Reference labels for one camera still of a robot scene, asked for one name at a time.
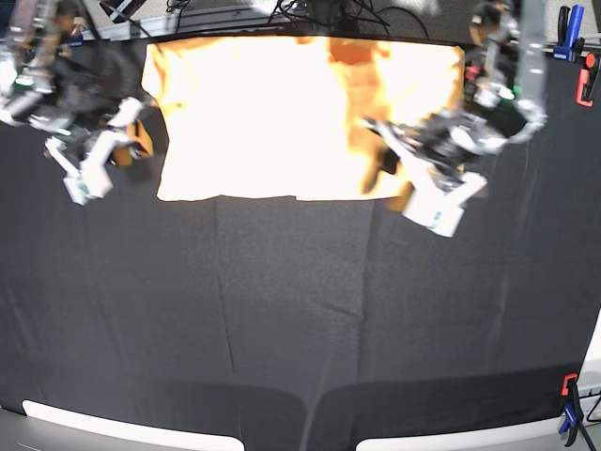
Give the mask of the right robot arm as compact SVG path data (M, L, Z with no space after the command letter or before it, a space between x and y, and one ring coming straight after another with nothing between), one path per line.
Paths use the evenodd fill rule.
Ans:
M46 154L72 179L153 154L137 62L100 36L90 65L76 61L82 25L97 30L82 1L17 1L1 39L2 122L48 133Z

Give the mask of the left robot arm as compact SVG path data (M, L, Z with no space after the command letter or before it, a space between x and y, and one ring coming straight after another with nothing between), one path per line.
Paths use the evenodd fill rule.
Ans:
M364 119L385 146L377 173L408 167L407 151L449 192L467 165L530 140L547 122L546 8L544 1L480 2L470 19L474 46L463 59L461 101L414 126Z

